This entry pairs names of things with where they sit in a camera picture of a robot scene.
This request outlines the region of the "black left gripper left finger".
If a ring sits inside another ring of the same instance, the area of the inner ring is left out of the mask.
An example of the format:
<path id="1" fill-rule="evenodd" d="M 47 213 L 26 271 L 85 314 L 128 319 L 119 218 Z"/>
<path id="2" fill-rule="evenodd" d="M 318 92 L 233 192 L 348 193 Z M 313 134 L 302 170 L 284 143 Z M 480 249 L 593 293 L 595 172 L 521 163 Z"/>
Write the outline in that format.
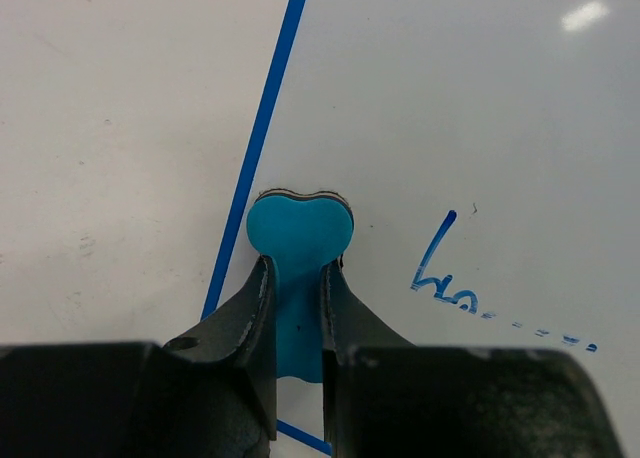
<path id="1" fill-rule="evenodd" d="M 266 457 L 276 437 L 275 267 L 164 345 L 8 344 L 5 457 Z"/>

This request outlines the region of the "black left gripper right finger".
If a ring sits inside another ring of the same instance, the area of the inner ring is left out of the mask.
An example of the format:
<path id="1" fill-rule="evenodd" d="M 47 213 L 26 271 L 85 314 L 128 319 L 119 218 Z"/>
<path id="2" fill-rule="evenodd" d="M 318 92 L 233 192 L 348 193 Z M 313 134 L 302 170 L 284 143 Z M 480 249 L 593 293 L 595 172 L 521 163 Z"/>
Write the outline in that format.
<path id="1" fill-rule="evenodd" d="M 417 346 L 320 278 L 324 433 L 336 457 L 619 457 L 591 379 L 568 354 Z"/>

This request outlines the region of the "blue bone shaped eraser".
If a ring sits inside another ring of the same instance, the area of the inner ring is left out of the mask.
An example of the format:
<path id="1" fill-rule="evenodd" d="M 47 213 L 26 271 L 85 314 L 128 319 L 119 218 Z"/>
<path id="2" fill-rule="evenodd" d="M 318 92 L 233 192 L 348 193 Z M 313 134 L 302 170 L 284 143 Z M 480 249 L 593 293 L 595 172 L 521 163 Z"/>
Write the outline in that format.
<path id="1" fill-rule="evenodd" d="M 277 376 L 320 383 L 321 271 L 348 248 L 352 211 L 335 192 L 272 189 L 249 209 L 246 231 L 251 246 L 275 267 Z"/>

